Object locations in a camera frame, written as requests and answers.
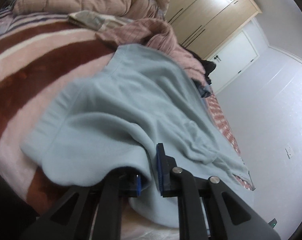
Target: silver rivet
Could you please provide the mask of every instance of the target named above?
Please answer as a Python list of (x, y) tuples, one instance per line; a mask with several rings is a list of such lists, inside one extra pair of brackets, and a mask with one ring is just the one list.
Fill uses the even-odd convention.
[(220, 178), (218, 176), (212, 176), (210, 178), (210, 182), (212, 182), (213, 184), (218, 184), (220, 182)]
[(174, 173), (180, 174), (183, 170), (182, 170), (182, 168), (180, 168), (180, 167), (174, 167), (174, 168), (172, 169), (172, 171), (173, 171)]

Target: electrical outlet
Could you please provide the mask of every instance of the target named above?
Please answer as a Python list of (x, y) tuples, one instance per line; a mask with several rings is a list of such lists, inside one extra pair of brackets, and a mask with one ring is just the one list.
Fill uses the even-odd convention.
[(292, 147), (289, 144), (287, 144), (285, 147), (285, 150), (286, 150), (287, 156), (289, 157), (289, 159), (291, 159), (292, 156), (294, 155), (294, 151), (292, 150)]

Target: striped blanket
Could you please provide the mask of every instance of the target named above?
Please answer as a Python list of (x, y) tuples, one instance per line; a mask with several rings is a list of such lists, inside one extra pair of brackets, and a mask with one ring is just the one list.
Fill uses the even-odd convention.
[[(0, 21), (7, 19), (11, 21), (8, 31), (0, 36), (0, 174), (23, 200), (43, 214), (67, 189), (50, 182), (42, 169), (23, 155), (19, 145), (57, 93), (75, 78), (93, 76), (102, 70), (117, 45), (137, 42), (136, 38), (177, 61), (180, 58), (190, 77), (196, 73), (195, 68), (188, 68), (194, 59), (179, 47), (174, 49), (172, 42), (159, 42), (164, 33), (176, 39), (169, 25), (161, 20), (135, 21), (124, 26), (126, 32), (114, 29), (96, 33), (68, 23), (65, 14), (34, 12), (14, 17), (7, 8), (0, 12)], [(152, 24), (159, 28), (157, 32)], [(137, 28), (142, 30), (140, 34), (150, 34), (134, 35), (133, 39), (130, 32), (135, 33)], [(215, 96), (207, 98), (206, 103), (216, 125), (240, 154)], [(124, 205), (122, 225), (122, 239), (179, 238), (178, 230), (153, 224), (128, 204)]]

